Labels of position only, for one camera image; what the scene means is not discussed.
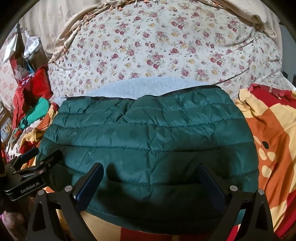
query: black clamp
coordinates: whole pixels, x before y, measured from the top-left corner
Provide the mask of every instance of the black clamp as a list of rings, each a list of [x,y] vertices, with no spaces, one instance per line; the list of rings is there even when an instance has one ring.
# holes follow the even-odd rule
[[[103,176],[103,165],[96,163],[74,186],[53,193],[40,190],[30,216],[27,240],[66,241],[56,212],[60,209],[75,241],[96,241],[80,212],[87,209]]]
[[[235,241],[278,241],[274,234],[272,217],[264,190],[255,193],[240,191],[229,186],[205,164],[197,167],[197,174],[208,194],[213,207],[223,213],[207,241],[227,240],[240,210],[245,214],[235,237]]]
[[[10,200],[16,201],[48,186],[49,170],[62,159],[62,152],[57,150],[40,164],[20,170],[24,163],[38,153],[38,148],[33,148],[5,165],[6,178],[3,181],[3,189]]]

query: green cloth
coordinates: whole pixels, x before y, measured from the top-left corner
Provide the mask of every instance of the green cloth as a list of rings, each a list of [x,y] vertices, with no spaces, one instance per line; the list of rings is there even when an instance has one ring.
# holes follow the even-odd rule
[[[49,109],[48,100],[42,97],[39,98],[37,104],[34,107],[30,108],[27,111],[26,116],[23,119],[21,119],[19,124],[20,129],[24,130],[36,120],[44,117],[48,112],[48,109]]]
[[[221,214],[198,180],[201,162],[229,185],[258,188],[251,130],[219,87],[137,100],[68,98],[41,140],[37,162],[57,149],[63,160],[51,170],[50,187],[74,185],[95,162],[102,163],[104,178],[87,211],[133,230],[210,231]]]

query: plastic bag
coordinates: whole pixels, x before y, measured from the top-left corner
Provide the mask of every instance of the plastic bag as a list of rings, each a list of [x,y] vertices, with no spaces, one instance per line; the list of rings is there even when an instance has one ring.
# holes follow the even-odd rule
[[[35,53],[41,49],[41,39],[38,36],[31,37],[28,31],[25,31],[26,36],[26,46],[24,51],[24,59],[26,61],[31,61]]]
[[[22,68],[20,65],[17,65],[15,67],[15,79],[16,80],[22,80],[23,78],[26,78],[30,72],[24,68]]]

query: bed sheet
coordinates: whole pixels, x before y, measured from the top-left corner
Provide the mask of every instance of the bed sheet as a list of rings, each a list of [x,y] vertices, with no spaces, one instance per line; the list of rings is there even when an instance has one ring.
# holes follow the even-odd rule
[[[170,76],[217,84],[235,98],[240,88],[272,79],[280,56],[273,40],[225,9],[187,0],[139,2],[83,25],[68,51],[49,64],[49,79],[54,97]]]

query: metal screw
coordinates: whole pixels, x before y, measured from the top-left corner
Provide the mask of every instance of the metal screw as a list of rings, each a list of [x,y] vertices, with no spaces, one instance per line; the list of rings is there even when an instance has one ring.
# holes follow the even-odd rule
[[[263,195],[264,194],[264,190],[263,189],[258,189],[258,192],[260,195]]]
[[[41,195],[43,195],[44,194],[44,190],[40,190],[39,192],[38,192],[38,195],[39,196],[41,196]]]
[[[237,186],[231,185],[230,190],[233,191],[233,192],[236,192],[237,191]]]
[[[73,189],[72,186],[66,186],[66,187],[65,187],[65,191],[66,191],[66,192],[70,192],[72,189]]]

